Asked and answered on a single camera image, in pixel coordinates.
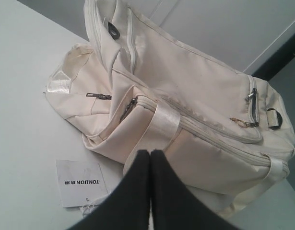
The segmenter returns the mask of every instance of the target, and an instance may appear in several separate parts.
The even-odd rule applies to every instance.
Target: bag strap
[[[125,162],[123,173],[126,174],[132,165],[138,150],[164,150],[175,136],[179,122],[180,114],[164,101],[158,101],[150,124]]]
[[[234,213],[244,209],[249,203],[265,193],[275,183],[280,182],[283,177],[283,162],[279,159],[268,156],[271,160],[270,171],[258,185],[239,193],[232,204],[218,212],[223,218],[228,218]]]

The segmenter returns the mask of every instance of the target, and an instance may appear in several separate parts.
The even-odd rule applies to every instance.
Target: white table
[[[15,0],[0,0],[0,230],[61,230],[82,218],[62,208],[55,160],[101,162],[109,190],[122,165],[86,150],[81,134],[46,101],[48,76],[83,39]],[[287,181],[236,214],[245,230],[295,229]]]

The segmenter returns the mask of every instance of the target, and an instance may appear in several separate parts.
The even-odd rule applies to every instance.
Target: black baseboard
[[[269,81],[295,57],[295,34],[253,76]]]

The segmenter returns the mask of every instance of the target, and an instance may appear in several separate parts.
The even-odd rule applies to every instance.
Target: metal zipper pull
[[[247,102],[249,102],[254,96],[257,94],[257,89],[253,88],[252,92],[245,98]]]
[[[101,100],[111,100],[111,95],[105,95],[105,94],[98,94],[98,93],[87,93],[86,97],[96,97],[97,99]]]
[[[120,117],[119,122],[122,122],[132,111],[132,109],[134,108],[134,106],[137,104],[137,100],[138,98],[132,98],[132,100],[130,101],[130,103],[127,105],[123,115]]]
[[[231,119],[232,121],[234,121],[237,125],[239,125],[241,128],[248,128],[248,127],[258,127],[259,123],[258,122],[245,122],[243,120],[234,118],[234,117],[230,117],[229,119]]]

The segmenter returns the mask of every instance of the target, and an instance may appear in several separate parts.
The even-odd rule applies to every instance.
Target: cream bag
[[[120,0],[86,0],[84,14],[90,45],[70,50],[46,96],[89,150],[124,172],[137,150],[164,150],[223,217],[288,176],[295,135],[268,82],[174,39]]]

